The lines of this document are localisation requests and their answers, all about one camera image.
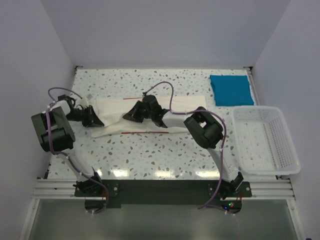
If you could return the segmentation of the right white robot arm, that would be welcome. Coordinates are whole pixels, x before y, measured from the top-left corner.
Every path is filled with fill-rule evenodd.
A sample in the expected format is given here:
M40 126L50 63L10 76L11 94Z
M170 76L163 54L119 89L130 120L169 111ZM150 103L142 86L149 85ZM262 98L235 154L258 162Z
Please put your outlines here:
M122 118L135 123L148 119L159 128L188 130L198 146L208 151L219 171L219 180L212 196L225 199L241 190L242 174L231 161L224 159L227 127L215 113L202 106L191 112L174 112L161 107L154 95L145 95Z

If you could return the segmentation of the white t shirt red print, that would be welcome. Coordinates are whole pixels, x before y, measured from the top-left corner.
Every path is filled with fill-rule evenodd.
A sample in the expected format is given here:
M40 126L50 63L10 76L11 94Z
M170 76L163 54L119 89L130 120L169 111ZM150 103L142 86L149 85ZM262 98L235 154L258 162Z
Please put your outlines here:
M132 134L132 133L186 133L187 129L182 127L162 128L157 127L150 119L142 123L136 123L123 119L123 115L129 112L138 98L107 99L97 98L93 101L93 110L103 127L93 127L90 130L91 137L99 138L106 135ZM207 108L206 97L199 96L175 96L172 101L172 109L175 112L189 112L198 107Z

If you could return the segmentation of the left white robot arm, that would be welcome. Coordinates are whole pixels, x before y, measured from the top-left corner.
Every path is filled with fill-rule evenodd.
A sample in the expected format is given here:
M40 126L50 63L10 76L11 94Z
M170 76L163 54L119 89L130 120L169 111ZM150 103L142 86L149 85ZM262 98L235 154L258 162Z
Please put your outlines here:
M62 159L76 177L74 187L83 194L104 196L106 187L99 174L76 150L76 136L70 122L80 122L83 127L103 127L92 105L76 107L76 100L60 95L45 111L31 117L40 146Z

